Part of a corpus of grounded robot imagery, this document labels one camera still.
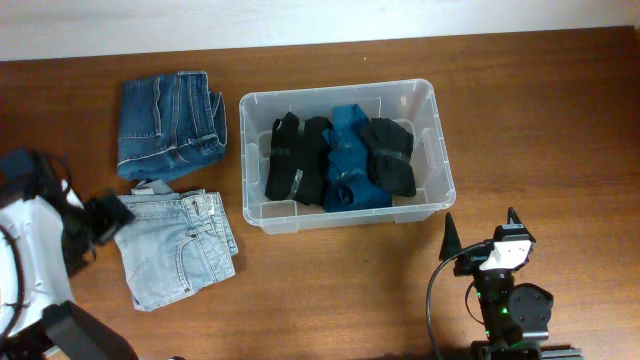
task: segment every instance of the black cloth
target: black cloth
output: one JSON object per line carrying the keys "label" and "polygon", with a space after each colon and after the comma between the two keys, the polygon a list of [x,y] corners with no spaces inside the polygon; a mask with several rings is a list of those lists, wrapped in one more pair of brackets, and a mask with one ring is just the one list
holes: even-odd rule
{"label": "black cloth", "polygon": [[305,121],[300,133],[299,123],[290,112],[273,123],[265,196],[273,201],[293,199],[322,206],[327,190],[327,155],[331,151],[322,132],[333,127],[329,119],[317,116]]}
{"label": "black cloth", "polygon": [[371,151],[367,172],[371,181],[400,196],[415,196],[416,181],[409,164],[413,135],[390,119],[371,119],[360,130],[360,137]]}

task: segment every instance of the white wall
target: white wall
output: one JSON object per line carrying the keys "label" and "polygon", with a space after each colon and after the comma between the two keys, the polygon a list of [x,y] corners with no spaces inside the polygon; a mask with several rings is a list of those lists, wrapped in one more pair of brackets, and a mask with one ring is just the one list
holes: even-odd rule
{"label": "white wall", "polygon": [[638,0],[0,0],[0,60],[629,24]]}

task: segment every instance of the jeans seam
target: jeans seam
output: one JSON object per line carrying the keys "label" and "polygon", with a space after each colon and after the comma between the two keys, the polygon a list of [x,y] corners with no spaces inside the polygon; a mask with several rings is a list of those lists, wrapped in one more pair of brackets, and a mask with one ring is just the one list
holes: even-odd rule
{"label": "jeans seam", "polygon": [[158,102],[160,101],[160,77],[158,76],[153,81],[153,119],[156,122],[156,136],[162,135],[162,117],[160,116],[160,108]]}
{"label": "jeans seam", "polygon": [[180,148],[176,148],[176,153],[178,154],[178,156],[180,157],[180,160],[189,163],[189,160],[185,159],[182,154],[180,154]]}
{"label": "jeans seam", "polygon": [[231,246],[229,247],[229,249],[233,247],[234,249],[236,249],[236,253],[237,253],[238,245],[236,244],[235,237],[233,236],[233,231],[231,230],[231,225],[229,224],[229,219],[227,218],[227,213],[224,211],[224,206],[222,205],[222,197],[220,196],[220,193],[216,193],[213,196],[213,200],[216,206],[218,207],[218,209],[220,210],[219,216],[222,219],[223,227],[225,228],[225,230],[227,228],[229,229],[229,237],[227,237],[227,232],[224,231],[224,236],[225,236],[225,239],[227,240],[227,243],[229,242],[231,243]]}
{"label": "jeans seam", "polygon": [[178,76],[189,76],[189,75],[201,75],[206,74],[205,71],[200,70],[187,70],[187,71],[178,71]]}
{"label": "jeans seam", "polygon": [[153,311],[153,310],[159,309],[159,308],[161,308],[163,306],[167,306],[169,304],[173,304],[173,303],[175,303],[177,301],[180,301],[182,299],[185,299],[185,298],[187,298],[189,296],[193,296],[198,291],[200,291],[201,289],[203,289],[203,288],[205,288],[205,287],[207,287],[209,285],[213,285],[213,284],[215,284],[215,282],[208,281],[208,282],[202,284],[202,286],[197,288],[197,289],[191,289],[191,291],[189,293],[182,293],[182,294],[170,296],[170,297],[168,297],[166,299],[163,299],[163,300],[160,300],[160,301],[156,301],[156,302],[154,302],[154,303],[152,303],[150,305],[144,305],[144,306],[143,305],[138,305],[138,306],[134,305],[134,307],[136,309],[138,309],[138,308],[144,309],[145,311]]}
{"label": "jeans seam", "polygon": [[158,135],[157,134],[149,135],[149,134],[142,134],[142,133],[122,133],[118,137],[118,140],[123,140],[123,139],[146,139],[146,138],[152,138],[152,137],[156,137],[156,136],[158,136]]}
{"label": "jeans seam", "polygon": [[212,217],[216,220],[220,220],[220,223],[222,224],[222,238],[224,239],[226,246],[229,247],[229,239],[227,239],[227,233],[224,231],[224,219],[221,216],[222,214],[220,213],[220,207],[218,206],[218,202],[216,201],[216,196],[213,195],[212,198],[213,198],[213,208],[215,209],[215,214]]}
{"label": "jeans seam", "polygon": [[178,278],[180,279],[180,285],[182,285],[183,289],[190,289],[189,280],[187,279],[187,275],[184,273],[184,266],[182,265],[182,251],[184,247],[191,241],[193,238],[186,237],[180,241],[178,244],[177,252],[176,252],[176,270],[178,271]]}
{"label": "jeans seam", "polygon": [[[227,259],[231,261],[231,251],[229,249],[229,242],[227,241],[227,236],[224,232],[224,224],[222,223],[223,221],[222,221],[222,218],[220,217],[220,213],[216,212],[215,215],[213,216],[207,216],[207,219],[209,220],[209,223],[211,223],[213,238],[219,243],[220,246],[222,246],[222,249],[224,250]],[[222,236],[218,235],[217,226],[220,226],[222,230]]]}
{"label": "jeans seam", "polygon": [[124,162],[124,161],[128,161],[128,160],[138,160],[138,159],[143,159],[146,157],[150,157],[150,156],[154,156],[154,155],[158,155],[158,154],[162,154],[163,152],[167,152],[168,150],[171,150],[172,147],[171,146],[163,146],[161,148],[156,149],[154,152],[152,153],[148,153],[148,154],[143,154],[143,155],[137,155],[137,156],[130,156],[128,158],[124,158],[122,160],[120,160],[118,162],[118,165],[120,165],[120,163]]}
{"label": "jeans seam", "polygon": [[200,241],[200,236],[198,234],[196,234],[196,240],[198,243],[198,247],[200,247],[200,253],[202,253],[202,257],[204,258],[204,261],[207,264],[207,268],[209,269],[209,273],[213,277],[214,282],[218,282],[218,277],[216,276],[216,272],[213,270],[213,265],[211,265],[211,262],[209,261],[207,252],[204,251],[204,247],[202,246],[202,242]]}
{"label": "jeans seam", "polygon": [[176,76],[176,85],[173,88],[173,119],[171,119],[171,146],[178,146],[178,125],[180,122],[180,90],[182,88],[182,79]]}
{"label": "jeans seam", "polygon": [[[198,132],[198,124],[201,123],[200,120],[200,108],[198,106],[196,106],[194,108],[193,106],[193,102],[195,101],[197,105],[199,105],[199,102],[197,101],[197,98],[194,99],[193,97],[193,88],[195,88],[196,85],[193,84],[193,76],[189,76],[189,104],[191,105],[191,120],[193,120],[193,128],[196,132],[196,139],[200,138],[200,133]],[[199,141],[196,141],[196,143],[198,143],[198,147],[200,148],[200,152],[202,153],[202,155],[206,156],[207,152],[205,151],[205,149],[202,147],[202,144]]]}
{"label": "jeans seam", "polygon": [[[216,107],[216,112],[218,111],[218,108],[220,107],[220,103],[222,102],[222,112],[224,113],[224,144],[222,144],[220,142],[220,136],[218,135],[217,131],[216,131],[216,135],[217,138],[216,140],[218,141],[218,145],[222,146],[222,147],[226,147],[227,146],[227,139],[229,138],[229,133],[228,133],[228,129],[227,129],[227,111],[226,111],[226,107],[224,104],[224,98],[222,97],[222,93],[218,94],[218,106]],[[214,120],[213,120],[213,114],[211,114],[211,122],[212,125],[214,126],[213,129],[215,130],[215,125],[214,125]]]}
{"label": "jeans seam", "polygon": [[187,205],[187,199],[191,198],[191,196],[182,199],[182,206],[184,206],[184,210],[187,212],[187,217],[189,218],[189,227],[192,228],[194,226],[193,224],[193,219],[191,219],[191,213],[189,212],[189,206]]}
{"label": "jeans seam", "polygon": [[[205,113],[205,116],[207,117],[207,122],[211,123],[210,124],[211,125],[210,134],[215,135],[215,138],[218,139],[218,130],[216,130],[215,122],[213,120],[213,117],[214,117],[215,113],[211,109],[211,101],[209,100],[211,97],[209,96],[209,92],[208,91],[209,91],[209,89],[208,89],[208,85],[207,85],[207,101],[204,104],[204,113]],[[220,106],[220,99],[221,99],[221,97],[218,96],[218,105],[216,105],[216,111],[218,110],[218,106]]]}
{"label": "jeans seam", "polygon": [[[143,196],[143,195],[126,195],[126,196]],[[127,207],[136,207],[138,205],[147,205],[150,203],[163,203],[163,202],[174,202],[174,201],[181,201],[182,199],[175,199],[175,200],[153,200],[153,201],[145,201],[145,202],[138,202],[138,203],[129,203],[126,204]]]}

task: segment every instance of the folded clothing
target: folded clothing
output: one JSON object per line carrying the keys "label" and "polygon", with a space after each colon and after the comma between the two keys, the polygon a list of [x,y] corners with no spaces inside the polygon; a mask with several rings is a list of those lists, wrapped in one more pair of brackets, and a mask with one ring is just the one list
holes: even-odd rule
{"label": "folded clothing", "polygon": [[207,73],[183,71],[126,82],[118,137],[118,175],[175,180],[220,161],[227,145],[222,94]]}
{"label": "folded clothing", "polygon": [[320,116],[311,118],[304,122],[302,133],[299,125],[298,117],[290,112],[273,123],[265,196],[274,201],[292,199],[322,206],[327,154],[331,150],[322,132],[332,128],[331,122]]}
{"label": "folded clothing", "polygon": [[115,236],[137,310],[152,311],[235,275],[238,246],[219,193],[174,193],[162,180],[119,199],[135,220]]}
{"label": "folded clothing", "polygon": [[363,210],[392,206],[391,193],[376,186],[367,176],[369,151],[359,132],[369,119],[359,105],[333,108],[333,129],[323,136],[331,145],[324,200],[327,212]]}
{"label": "folded clothing", "polygon": [[374,184],[401,196],[416,195],[416,181],[409,164],[413,135],[390,119],[371,119],[360,129],[360,136],[371,150],[369,177]]}

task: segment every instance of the light blue jeans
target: light blue jeans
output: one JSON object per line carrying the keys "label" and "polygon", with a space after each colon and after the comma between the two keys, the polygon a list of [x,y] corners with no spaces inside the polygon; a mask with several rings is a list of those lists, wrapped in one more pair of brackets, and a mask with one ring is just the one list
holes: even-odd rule
{"label": "light blue jeans", "polygon": [[235,275],[238,253],[219,193],[142,182],[120,200],[135,215],[115,240],[137,310],[152,311]]}

